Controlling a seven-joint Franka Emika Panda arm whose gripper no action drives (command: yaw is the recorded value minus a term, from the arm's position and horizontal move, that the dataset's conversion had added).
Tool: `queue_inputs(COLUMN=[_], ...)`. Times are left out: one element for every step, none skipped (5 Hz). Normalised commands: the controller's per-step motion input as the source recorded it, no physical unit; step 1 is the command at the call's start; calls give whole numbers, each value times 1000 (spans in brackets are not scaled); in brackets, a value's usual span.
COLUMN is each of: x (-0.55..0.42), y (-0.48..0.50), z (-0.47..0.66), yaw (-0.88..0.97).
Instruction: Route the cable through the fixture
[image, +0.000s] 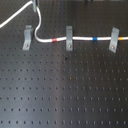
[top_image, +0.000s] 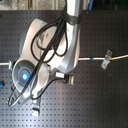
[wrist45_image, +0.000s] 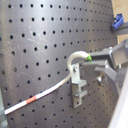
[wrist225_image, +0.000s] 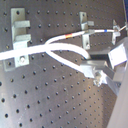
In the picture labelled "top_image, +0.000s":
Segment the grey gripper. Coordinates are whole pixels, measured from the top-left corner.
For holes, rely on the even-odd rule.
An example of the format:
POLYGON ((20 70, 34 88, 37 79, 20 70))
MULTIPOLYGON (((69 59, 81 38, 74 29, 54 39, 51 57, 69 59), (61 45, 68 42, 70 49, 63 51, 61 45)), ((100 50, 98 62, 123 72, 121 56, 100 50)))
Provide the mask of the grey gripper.
POLYGON ((67 84, 73 84, 74 83, 75 77, 73 75, 64 74, 64 73, 61 73, 61 72, 56 72, 55 76, 57 78, 61 78, 67 84))

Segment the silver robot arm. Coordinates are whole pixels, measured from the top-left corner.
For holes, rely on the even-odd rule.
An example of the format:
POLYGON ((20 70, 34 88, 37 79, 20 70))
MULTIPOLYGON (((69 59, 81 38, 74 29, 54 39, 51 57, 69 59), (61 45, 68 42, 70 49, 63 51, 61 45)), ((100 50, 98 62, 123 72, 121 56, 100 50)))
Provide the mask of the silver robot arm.
POLYGON ((58 19, 51 23, 34 19, 26 27, 12 71, 14 86, 25 98, 46 86, 51 68, 67 73, 76 67, 82 5, 83 0, 66 0, 58 19))

